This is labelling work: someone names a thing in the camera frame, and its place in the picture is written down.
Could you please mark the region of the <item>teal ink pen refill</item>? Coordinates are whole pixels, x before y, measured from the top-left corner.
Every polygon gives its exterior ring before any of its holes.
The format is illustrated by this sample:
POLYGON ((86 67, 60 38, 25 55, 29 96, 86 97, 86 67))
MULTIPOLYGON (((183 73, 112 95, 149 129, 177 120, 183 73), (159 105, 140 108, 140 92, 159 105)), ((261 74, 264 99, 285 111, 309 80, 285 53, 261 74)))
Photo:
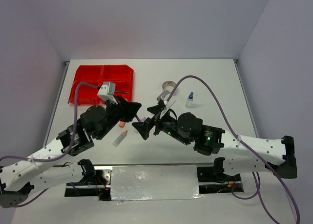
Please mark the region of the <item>teal ink pen refill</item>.
POLYGON ((126 92, 126 91, 115 91, 114 93, 116 93, 116 94, 128 94, 128 92, 126 92))

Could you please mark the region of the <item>orange highlighter cap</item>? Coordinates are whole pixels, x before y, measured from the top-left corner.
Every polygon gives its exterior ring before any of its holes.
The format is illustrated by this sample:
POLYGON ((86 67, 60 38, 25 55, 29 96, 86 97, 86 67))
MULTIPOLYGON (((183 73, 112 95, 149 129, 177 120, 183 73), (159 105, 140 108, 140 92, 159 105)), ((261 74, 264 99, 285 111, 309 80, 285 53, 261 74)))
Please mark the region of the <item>orange highlighter cap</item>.
POLYGON ((125 122, 123 122, 123 121, 120 121, 119 122, 119 128, 124 128, 125 127, 125 122))

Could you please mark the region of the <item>orange-tipped clear highlighter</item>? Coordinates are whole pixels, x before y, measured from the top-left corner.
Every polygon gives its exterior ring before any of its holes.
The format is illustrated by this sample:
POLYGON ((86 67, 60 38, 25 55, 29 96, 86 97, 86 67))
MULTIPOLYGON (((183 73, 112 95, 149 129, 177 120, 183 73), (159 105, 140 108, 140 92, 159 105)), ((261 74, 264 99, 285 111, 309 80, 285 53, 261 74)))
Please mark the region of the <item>orange-tipped clear highlighter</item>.
POLYGON ((122 132, 122 133, 117 137, 117 139, 112 143, 112 145, 113 145, 114 147, 117 147, 117 146, 125 139, 125 137, 127 136, 127 134, 128 134, 128 131, 127 131, 127 130, 124 131, 124 132, 122 132))

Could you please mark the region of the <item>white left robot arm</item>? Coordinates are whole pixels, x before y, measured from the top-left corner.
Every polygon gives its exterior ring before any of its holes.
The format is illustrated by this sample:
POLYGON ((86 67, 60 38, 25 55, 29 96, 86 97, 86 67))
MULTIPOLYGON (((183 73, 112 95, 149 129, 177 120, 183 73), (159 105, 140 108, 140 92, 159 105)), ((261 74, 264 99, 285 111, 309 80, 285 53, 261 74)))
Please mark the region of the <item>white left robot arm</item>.
POLYGON ((120 121, 131 122, 141 104, 121 96, 106 101, 105 107, 89 107, 74 117, 73 125, 58 134, 49 144, 28 157, 0 169, 0 205, 2 208, 23 207, 30 194, 43 193, 63 183, 82 181, 91 184, 97 178, 89 159, 67 161, 92 148, 120 121))

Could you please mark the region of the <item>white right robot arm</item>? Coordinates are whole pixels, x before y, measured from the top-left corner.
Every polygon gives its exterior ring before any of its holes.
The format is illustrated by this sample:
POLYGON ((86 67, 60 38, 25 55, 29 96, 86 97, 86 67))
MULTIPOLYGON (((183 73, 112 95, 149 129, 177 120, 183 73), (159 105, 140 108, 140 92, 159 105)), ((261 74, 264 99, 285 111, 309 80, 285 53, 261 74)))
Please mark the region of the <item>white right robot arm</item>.
POLYGON ((132 126, 147 140, 150 130, 154 135, 164 132, 204 156, 214 159, 213 177, 224 180, 228 176, 250 172, 272 172, 282 179, 297 178, 294 139, 261 139, 233 134, 229 130, 208 126, 190 112, 179 116, 172 109, 153 106, 148 111, 152 118, 135 122, 132 126))

